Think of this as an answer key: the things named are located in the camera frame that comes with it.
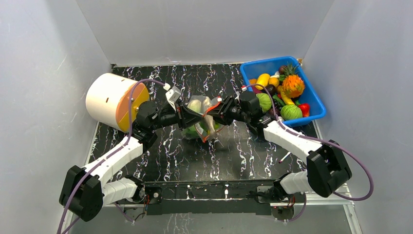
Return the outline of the grey toy fish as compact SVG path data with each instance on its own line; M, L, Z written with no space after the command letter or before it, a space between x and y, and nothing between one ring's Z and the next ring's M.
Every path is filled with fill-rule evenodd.
M206 115L207 110L212 106L211 99L204 96L193 97L187 105L189 109L202 114L204 117L204 119L199 122L201 127L197 130L201 136L200 139L202 142L216 136L214 120L212 117Z

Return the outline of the green toy lettuce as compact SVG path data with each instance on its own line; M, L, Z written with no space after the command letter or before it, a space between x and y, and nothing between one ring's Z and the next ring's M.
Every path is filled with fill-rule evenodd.
M200 134L198 133L198 129L200 128L200 123L194 124L182 131L182 136L185 139L197 139L201 138Z

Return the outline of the clear orange zip top bag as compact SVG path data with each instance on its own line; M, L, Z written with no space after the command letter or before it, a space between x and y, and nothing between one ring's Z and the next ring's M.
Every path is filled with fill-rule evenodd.
M185 139L200 138L202 142L216 138L218 133L224 128L224 125L213 119L208 112L218 107L222 102L221 97L210 99L207 96L192 96L187 107L203 116L202 120L189 126L181 131Z

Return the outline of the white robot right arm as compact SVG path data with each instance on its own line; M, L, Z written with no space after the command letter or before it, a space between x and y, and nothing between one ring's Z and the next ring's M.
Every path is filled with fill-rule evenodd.
M243 92L238 99L227 97L208 108L206 115L223 125L244 122L251 133L273 142L306 165L306 171L287 173L274 181L274 198L288 201L294 193L315 192L329 197L346 183L352 172L343 153L333 148L334 142L321 143L284 125L281 120L264 113L253 92Z

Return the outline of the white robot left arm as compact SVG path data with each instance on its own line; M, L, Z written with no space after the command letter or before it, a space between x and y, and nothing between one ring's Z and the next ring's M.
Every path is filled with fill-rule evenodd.
M157 129L174 124L187 128L203 119L203 114L186 107L181 101L167 104L161 111L155 102L143 102L138 107L129 135L116 147L82 168L73 166L68 170L59 198L64 212L71 211L87 222L108 204L123 199L142 202L146 193L141 181L131 175L115 182L109 180L154 144Z

